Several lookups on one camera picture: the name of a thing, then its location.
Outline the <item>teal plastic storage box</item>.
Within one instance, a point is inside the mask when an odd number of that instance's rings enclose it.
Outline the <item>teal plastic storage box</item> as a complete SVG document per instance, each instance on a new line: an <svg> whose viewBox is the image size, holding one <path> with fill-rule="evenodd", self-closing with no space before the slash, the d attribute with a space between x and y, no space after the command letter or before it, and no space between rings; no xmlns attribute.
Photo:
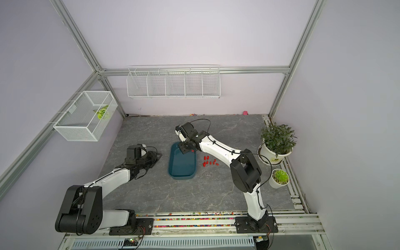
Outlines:
<svg viewBox="0 0 400 250"><path fill-rule="evenodd" d="M168 174L175 180L189 180L196 174L196 152L183 154L176 142L171 146Z"/></svg>

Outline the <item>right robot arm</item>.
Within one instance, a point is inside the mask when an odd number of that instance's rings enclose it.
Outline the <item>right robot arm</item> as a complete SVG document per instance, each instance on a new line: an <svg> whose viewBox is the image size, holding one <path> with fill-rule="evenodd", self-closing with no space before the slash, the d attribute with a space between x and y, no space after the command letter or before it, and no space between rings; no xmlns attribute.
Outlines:
<svg viewBox="0 0 400 250"><path fill-rule="evenodd" d="M212 155L231 171L234 185L243 192L248 207L248 224L254 231L266 227L269 215L260 195L262 170L250 150L239 150L216 140L206 131L198 132L191 123L175 128L183 154L201 151Z"/></svg>

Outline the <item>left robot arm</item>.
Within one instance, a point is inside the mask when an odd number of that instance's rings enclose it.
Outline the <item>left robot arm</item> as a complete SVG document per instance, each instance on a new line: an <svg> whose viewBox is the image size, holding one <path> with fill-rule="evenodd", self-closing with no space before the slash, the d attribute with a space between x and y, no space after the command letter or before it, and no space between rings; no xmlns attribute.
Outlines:
<svg viewBox="0 0 400 250"><path fill-rule="evenodd" d="M143 230L131 209L104 210L103 199L118 187L141 178L161 159L153 146L131 145L124 162L110 173L84 185L72 185L66 191L55 221L57 232L76 235L93 234L110 229L112 234L137 233Z"/></svg>

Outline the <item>green item in basket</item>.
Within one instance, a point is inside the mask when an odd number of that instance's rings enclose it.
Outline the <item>green item in basket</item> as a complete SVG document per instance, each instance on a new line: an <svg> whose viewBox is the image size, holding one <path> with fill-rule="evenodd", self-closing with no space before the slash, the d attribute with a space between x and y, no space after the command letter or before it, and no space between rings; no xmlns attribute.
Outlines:
<svg viewBox="0 0 400 250"><path fill-rule="evenodd" d="M108 112L108 107L109 105L106 105L98 110L93 110L93 112L96 114L96 117L98 120L107 120L110 118L110 114Z"/></svg>

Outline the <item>white mesh basket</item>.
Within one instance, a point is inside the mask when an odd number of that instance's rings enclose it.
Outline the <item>white mesh basket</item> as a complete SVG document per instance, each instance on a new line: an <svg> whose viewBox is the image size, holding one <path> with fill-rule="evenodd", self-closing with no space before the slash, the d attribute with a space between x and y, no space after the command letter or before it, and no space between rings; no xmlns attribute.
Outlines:
<svg viewBox="0 0 400 250"><path fill-rule="evenodd" d="M98 120L93 110L109 105L110 118ZM53 128L67 141L97 142L118 108L109 91L83 91L55 122Z"/></svg>

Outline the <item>large potted green plant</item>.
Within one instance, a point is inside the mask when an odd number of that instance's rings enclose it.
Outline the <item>large potted green plant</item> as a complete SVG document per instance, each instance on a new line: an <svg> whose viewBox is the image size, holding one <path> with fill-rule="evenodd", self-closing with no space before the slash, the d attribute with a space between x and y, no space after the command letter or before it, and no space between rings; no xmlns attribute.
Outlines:
<svg viewBox="0 0 400 250"><path fill-rule="evenodd" d="M293 153L297 143L295 131L288 125L270 123L261 130L262 144L259 147L259 158L266 165L279 165Z"/></svg>

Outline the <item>small potted succulent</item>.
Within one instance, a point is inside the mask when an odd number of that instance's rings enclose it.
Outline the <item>small potted succulent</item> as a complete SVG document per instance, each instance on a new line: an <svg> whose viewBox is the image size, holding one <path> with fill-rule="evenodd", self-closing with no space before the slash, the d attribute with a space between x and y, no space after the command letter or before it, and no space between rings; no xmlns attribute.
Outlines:
<svg viewBox="0 0 400 250"><path fill-rule="evenodd" d="M274 189L279 189L288 185L290 177L286 171L282 169L274 169L269 179L269 185Z"/></svg>

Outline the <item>white ventilation grille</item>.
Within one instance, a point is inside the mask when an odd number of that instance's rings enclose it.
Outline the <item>white ventilation grille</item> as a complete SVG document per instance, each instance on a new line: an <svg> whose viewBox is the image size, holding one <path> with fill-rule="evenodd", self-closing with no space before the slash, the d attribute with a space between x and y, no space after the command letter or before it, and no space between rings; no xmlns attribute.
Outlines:
<svg viewBox="0 0 400 250"><path fill-rule="evenodd" d="M194 238L145 238L135 242L128 238L77 239L70 250L135 250L135 249L211 249L217 247L254 247L255 242L249 236L234 237L194 237Z"/></svg>

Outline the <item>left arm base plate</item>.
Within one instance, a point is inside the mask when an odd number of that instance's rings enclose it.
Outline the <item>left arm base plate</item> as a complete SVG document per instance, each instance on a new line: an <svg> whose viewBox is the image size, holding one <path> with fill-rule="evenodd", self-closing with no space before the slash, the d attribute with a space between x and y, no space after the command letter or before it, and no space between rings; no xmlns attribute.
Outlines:
<svg viewBox="0 0 400 250"><path fill-rule="evenodd" d="M151 235L154 219L151 217L138 217L130 225L110 228L109 235Z"/></svg>

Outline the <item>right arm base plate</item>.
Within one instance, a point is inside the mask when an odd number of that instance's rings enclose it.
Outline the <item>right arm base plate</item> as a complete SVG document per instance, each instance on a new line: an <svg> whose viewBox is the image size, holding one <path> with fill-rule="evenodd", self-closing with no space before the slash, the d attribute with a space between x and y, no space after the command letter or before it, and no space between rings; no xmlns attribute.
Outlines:
<svg viewBox="0 0 400 250"><path fill-rule="evenodd" d="M273 216L268 216L266 219L259 221L247 217L235 217L234 226L237 233L278 233L279 229L276 219Z"/></svg>

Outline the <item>aluminium rail base frame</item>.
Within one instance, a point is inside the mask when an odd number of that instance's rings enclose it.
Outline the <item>aluminium rail base frame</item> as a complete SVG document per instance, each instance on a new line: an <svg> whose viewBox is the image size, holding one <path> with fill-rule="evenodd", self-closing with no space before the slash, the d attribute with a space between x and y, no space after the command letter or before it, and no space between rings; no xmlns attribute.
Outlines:
<svg viewBox="0 0 400 250"><path fill-rule="evenodd" d="M152 237L225 236L243 234L255 237L278 235L325 235L318 214L304 210L273 210L260 229L250 225L244 211L209 211L136 215L137 232L145 229Z"/></svg>

